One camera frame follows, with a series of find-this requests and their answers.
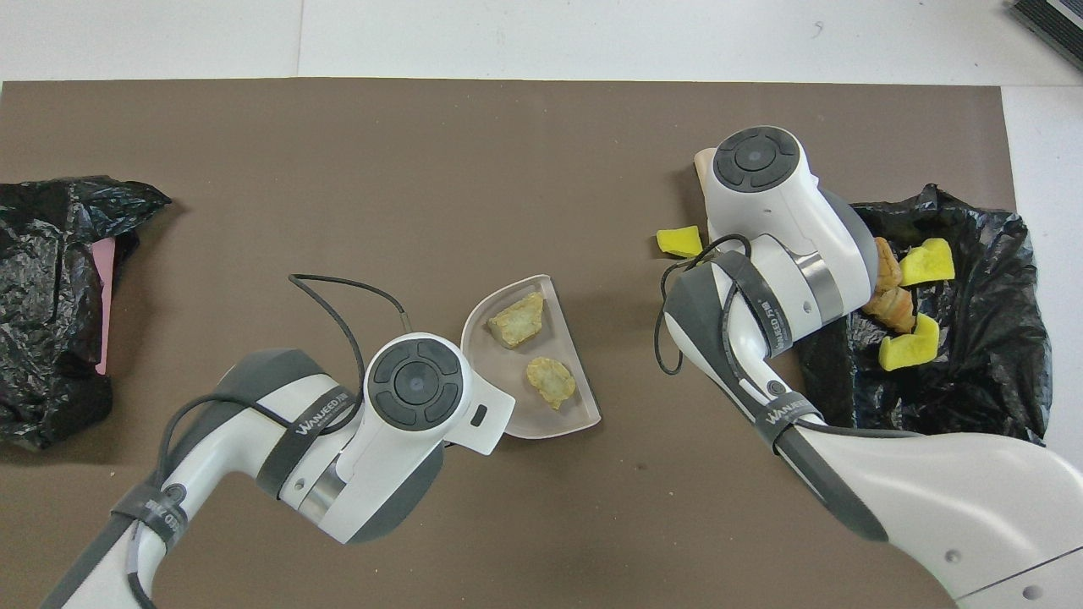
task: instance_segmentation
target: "fried food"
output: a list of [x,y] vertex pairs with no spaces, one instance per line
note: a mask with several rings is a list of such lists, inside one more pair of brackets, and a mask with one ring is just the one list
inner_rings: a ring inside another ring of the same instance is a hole
[[575,394],[575,379],[564,364],[550,358],[535,358],[526,364],[526,380],[542,393],[554,411]]
[[505,349],[514,349],[542,332],[545,297],[532,291],[488,320],[488,331]]

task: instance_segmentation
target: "pink paper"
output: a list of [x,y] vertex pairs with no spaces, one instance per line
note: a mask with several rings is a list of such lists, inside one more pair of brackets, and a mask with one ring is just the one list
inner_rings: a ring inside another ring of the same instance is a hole
[[113,257],[116,254],[116,245],[113,237],[109,237],[90,246],[97,275],[102,277],[102,358],[94,366],[97,374],[105,374],[105,354],[109,342],[109,308],[113,303]]

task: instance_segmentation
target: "circular button panel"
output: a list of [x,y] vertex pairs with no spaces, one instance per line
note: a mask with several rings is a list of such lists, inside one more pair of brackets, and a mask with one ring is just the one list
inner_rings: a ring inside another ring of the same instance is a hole
[[380,418],[400,429],[431,429],[462,399],[459,359],[438,340],[403,340],[383,351],[373,368],[368,399]]
[[719,144],[715,176],[728,189],[758,193],[772,189],[797,168],[797,140],[775,127],[739,131]]

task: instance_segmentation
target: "black strap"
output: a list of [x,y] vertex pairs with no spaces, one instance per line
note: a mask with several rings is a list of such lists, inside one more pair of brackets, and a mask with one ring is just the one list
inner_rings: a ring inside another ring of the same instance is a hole
[[351,405],[353,396],[341,385],[312,402],[301,416],[286,428],[274,449],[271,449],[263,466],[260,467],[260,472],[256,476],[256,484],[266,494],[278,498],[278,492],[286,483],[286,478],[301,462],[304,453],[312,448],[319,432]]
[[154,531],[169,552],[188,528],[188,515],[180,505],[157,487],[143,482],[132,487],[110,514],[139,520]]
[[805,396],[797,391],[790,391],[771,400],[764,407],[764,411],[756,416],[753,425],[760,438],[771,446],[771,451],[778,454],[774,443],[779,437],[794,424],[795,420],[807,414],[820,414],[820,411],[809,402]]
[[726,271],[748,301],[748,309],[767,339],[768,358],[774,358],[790,349],[794,344],[794,335],[786,314],[774,297],[774,290],[752,261],[746,256],[729,250],[718,255],[714,263]]

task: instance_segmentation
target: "bread piece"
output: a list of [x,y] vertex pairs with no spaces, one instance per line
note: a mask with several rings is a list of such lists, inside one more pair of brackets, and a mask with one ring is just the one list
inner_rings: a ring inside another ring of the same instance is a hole
[[879,294],[902,283],[902,268],[895,259],[895,254],[891,252],[891,246],[887,244],[887,239],[875,237],[873,241],[876,242],[876,259],[879,262],[876,272],[876,287],[873,291]]
[[488,320],[488,331],[505,349],[514,349],[542,332],[544,308],[545,297],[540,291],[532,291]]
[[554,411],[575,394],[575,379],[564,364],[549,358],[535,358],[526,364],[526,380],[542,393]]
[[900,334],[914,329],[914,298],[901,287],[874,295],[861,310]]

